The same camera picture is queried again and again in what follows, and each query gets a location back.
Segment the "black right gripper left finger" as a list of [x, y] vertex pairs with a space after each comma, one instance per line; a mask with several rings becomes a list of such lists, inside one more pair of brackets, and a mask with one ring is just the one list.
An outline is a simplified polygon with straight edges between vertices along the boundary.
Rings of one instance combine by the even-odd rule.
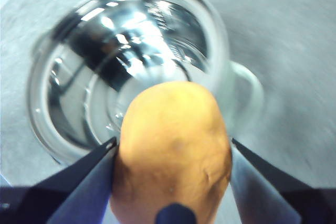
[[31, 187], [1, 187], [1, 223], [102, 223], [117, 139]]

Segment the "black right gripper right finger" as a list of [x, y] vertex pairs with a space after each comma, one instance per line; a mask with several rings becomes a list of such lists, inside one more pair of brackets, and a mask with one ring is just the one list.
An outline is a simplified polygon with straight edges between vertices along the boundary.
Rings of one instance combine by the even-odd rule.
[[242, 223], [335, 223], [335, 188], [314, 188], [232, 139], [231, 188]]

